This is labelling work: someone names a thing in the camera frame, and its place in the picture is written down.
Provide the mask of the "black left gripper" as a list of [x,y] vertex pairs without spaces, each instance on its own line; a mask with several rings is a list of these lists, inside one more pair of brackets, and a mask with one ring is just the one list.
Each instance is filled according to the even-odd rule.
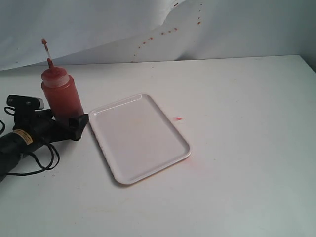
[[25,143],[54,143],[81,139],[88,124],[88,114],[69,118],[69,127],[53,119],[51,110],[14,109],[13,132],[20,135]]

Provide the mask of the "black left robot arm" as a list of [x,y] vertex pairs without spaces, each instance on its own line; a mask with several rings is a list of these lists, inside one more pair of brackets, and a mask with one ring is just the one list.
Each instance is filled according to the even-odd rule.
[[[0,138],[0,180],[7,176],[30,176],[54,169],[60,155],[53,143],[61,141],[78,141],[89,122],[88,114],[75,118],[69,118],[65,125],[53,119],[50,109],[32,111],[27,115],[14,113],[15,126],[13,130]],[[34,154],[39,148],[46,146],[49,149],[51,159],[48,165],[41,164]],[[39,170],[16,173],[12,170],[25,157],[32,157]]]

